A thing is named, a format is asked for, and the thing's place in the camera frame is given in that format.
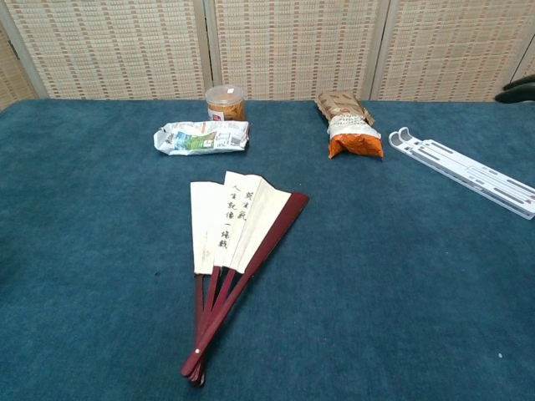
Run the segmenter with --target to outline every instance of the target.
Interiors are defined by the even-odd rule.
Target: folding fan
[[[224,185],[191,183],[196,330],[195,347],[181,374],[193,384],[204,383],[203,355],[208,345],[307,201],[306,195],[276,190],[259,175],[228,171]],[[220,283],[224,270],[227,274]],[[203,302],[207,274],[211,278]]]

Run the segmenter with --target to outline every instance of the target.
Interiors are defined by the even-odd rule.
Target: crumpled plastic wrapper
[[[154,134],[154,147],[167,155],[205,155],[245,150],[247,121],[168,123]]]
[[[329,120],[330,159],[346,150],[357,155],[383,157],[381,134],[371,127],[374,118],[351,92],[324,92],[315,102]]]

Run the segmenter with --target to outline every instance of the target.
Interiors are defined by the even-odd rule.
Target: plastic container
[[[206,92],[208,115],[214,121],[245,121],[243,90],[235,85],[219,85]]]

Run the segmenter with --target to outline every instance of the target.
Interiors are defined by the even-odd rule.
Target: teal carpet
[[[409,126],[535,185],[535,104],[368,102],[383,161],[327,158],[312,102],[248,102],[246,152],[166,156],[201,101],[34,100],[0,114],[0,399],[535,399],[535,222],[392,149]],[[189,183],[263,175],[310,202],[208,355]]]

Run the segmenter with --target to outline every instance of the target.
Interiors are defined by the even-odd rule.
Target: chip bag
[[[347,150],[364,156],[383,157],[381,134],[371,127],[374,118],[350,91],[324,92],[315,99],[329,120],[329,158]]]

